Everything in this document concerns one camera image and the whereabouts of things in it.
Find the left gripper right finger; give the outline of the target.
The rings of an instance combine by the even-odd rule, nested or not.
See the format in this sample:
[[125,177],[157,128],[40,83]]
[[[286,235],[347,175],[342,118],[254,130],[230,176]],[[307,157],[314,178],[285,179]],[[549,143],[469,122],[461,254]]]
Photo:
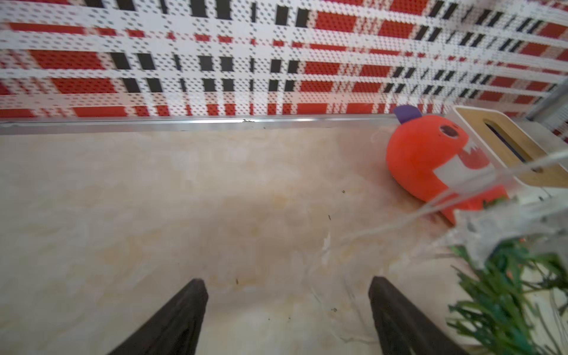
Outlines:
[[384,354],[467,353],[387,278],[373,277],[368,296]]

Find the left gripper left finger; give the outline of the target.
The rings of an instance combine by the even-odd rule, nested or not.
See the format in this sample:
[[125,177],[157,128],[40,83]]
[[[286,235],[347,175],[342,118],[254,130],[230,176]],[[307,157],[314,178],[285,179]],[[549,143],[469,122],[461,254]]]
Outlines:
[[188,282],[111,354],[194,354],[209,295],[202,279]]

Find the small christmas tree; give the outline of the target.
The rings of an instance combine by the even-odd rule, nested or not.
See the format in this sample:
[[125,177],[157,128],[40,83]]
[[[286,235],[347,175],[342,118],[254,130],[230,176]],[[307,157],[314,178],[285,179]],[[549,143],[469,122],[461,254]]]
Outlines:
[[451,246],[467,263],[458,269],[466,300],[448,306],[447,324],[488,354],[567,353],[567,267],[555,254],[537,255],[526,236],[500,242],[483,266],[466,248]]

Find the clear star string light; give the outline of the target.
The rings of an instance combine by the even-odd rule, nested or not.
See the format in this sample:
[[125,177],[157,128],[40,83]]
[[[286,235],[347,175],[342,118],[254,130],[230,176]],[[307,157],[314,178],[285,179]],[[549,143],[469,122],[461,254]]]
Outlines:
[[[482,173],[458,184],[469,190],[453,197],[457,188],[450,188],[437,195],[432,201],[417,211],[398,220],[359,232],[353,232],[339,240],[336,247],[344,247],[368,236],[379,235],[400,229],[420,217],[442,211],[443,208],[456,206],[472,198],[477,192],[486,192],[490,188],[511,182],[522,173],[535,168],[551,167],[567,159],[566,149],[553,152],[529,163],[513,168],[501,168],[494,172]],[[498,202],[495,206],[479,211],[457,210],[456,226],[437,238],[432,247],[463,246],[466,248],[475,266],[481,267],[500,242],[539,236],[541,239],[530,246],[537,255],[555,254],[563,267],[567,267],[567,193],[563,192],[551,198],[538,198],[534,202],[522,203],[518,198]]]

